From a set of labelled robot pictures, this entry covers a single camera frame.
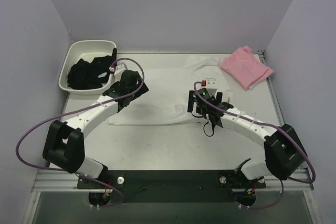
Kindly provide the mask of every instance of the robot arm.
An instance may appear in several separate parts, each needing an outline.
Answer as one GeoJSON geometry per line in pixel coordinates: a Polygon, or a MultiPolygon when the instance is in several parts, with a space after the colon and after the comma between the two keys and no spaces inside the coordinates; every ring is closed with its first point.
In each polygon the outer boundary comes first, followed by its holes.
{"type": "MultiPolygon", "coordinates": [[[[286,180],[303,163],[303,157],[279,131],[273,127],[257,125],[255,122],[261,121],[246,115],[244,111],[238,110],[232,104],[222,102],[222,94],[217,93],[216,95],[215,79],[206,79],[202,82],[202,87],[198,90],[202,98],[228,113],[218,111],[206,104],[195,94],[194,90],[189,94],[188,112],[193,111],[193,104],[196,102],[196,112],[211,122],[213,130],[215,126],[234,130],[265,150],[265,158],[249,160],[239,167],[248,180],[255,180],[266,175],[274,175],[281,180],[286,180]],[[241,116],[250,119],[251,122],[240,118],[241,116]]],[[[284,124],[281,128],[304,151],[295,130],[288,124],[284,124]]]]}
{"type": "Polygon", "coordinates": [[[111,69],[114,71],[114,83],[96,102],[94,108],[85,111],[64,122],[54,121],[49,127],[43,158],[69,173],[85,174],[99,178],[107,167],[85,156],[84,139],[106,118],[117,114],[131,101],[148,91],[142,88],[133,96],[108,102],[136,90],[142,79],[138,72],[127,70],[124,64],[111,69]]]}

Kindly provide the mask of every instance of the folded pink towel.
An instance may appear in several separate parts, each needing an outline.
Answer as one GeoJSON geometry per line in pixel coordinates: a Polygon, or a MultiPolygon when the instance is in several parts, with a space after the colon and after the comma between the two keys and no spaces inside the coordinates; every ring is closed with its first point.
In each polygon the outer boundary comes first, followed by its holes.
{"type": "Polygon", "coordinates": [[[244,89],[258,84],[274,72],[259,62],[248,46],[239,47],[230,57],[223,60],[220,67],[230,73],[244,89]]]}

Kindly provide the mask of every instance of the white plastic basket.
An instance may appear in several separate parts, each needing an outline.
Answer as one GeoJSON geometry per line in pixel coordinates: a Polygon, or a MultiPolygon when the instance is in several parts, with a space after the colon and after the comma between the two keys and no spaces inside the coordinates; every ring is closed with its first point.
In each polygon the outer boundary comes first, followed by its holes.
{"type": "Polygon", "coordinates": [[[80,59],[87,62],[92,62],[95,57],[103,57],[111,55],[114,48],[117,46],[114,42],[107,40],[83,40],[78,41],[71,45],[68,54],[65,58],[61,74],[59,76],[58,85],[61,89],[73,94],[102,94],[108,90],[113,81],[113,75],[110,74],[108,82],[99,89],[85,89],[77,90],[68,86],[68,73],[71,67],[76,64],[80,59]]]}

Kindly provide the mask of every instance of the white cloth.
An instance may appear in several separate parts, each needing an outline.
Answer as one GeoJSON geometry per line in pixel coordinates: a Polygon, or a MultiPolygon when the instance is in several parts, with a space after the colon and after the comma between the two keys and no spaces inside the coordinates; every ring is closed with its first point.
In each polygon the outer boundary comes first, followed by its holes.
{"type": "Polygon", "coordinates": [[[168,125],[204,122],[205,119],[194,118],[190,113],[187,113],[188,94],[189,90],[193,90],[194,82],[215,78],[219,84],[218,91],[223,92],[224,99],[227,96],[227,92],[224,91],[229,90],[219,67],[204,67],[204,60],[188,59],[188,65],[185,65],[184,68],[146,70],[145,83],[149,92],[132,101],[118,114],[110,117],[109,124],[168,125]]]}

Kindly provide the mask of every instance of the wall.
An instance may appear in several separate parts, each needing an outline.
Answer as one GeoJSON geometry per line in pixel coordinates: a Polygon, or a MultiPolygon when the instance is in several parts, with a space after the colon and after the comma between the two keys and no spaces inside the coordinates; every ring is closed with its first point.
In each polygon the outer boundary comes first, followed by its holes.
{"type": "Polygon", "coordinates": [[[317,171],[314,194],[324,223],[336,212],[336,0],[293,0],[266,50],[285,121],[317,171]]]}
{"type": "Polygon", "coordinates": [[[75,40],[121,50],[265,49],[292,0],[51,0],[75,40]]]}
{"type": "MultiPolygon", "coordinates": [[[[15,156],[19,138],[59,113],[65,98],[57,79],[69,47],[50,0],[0,0],[0,223],[21,223],[36,170],[15,156]]],[[[21,153],[42,164],[47,127],[27,138],[21,153]]]]}

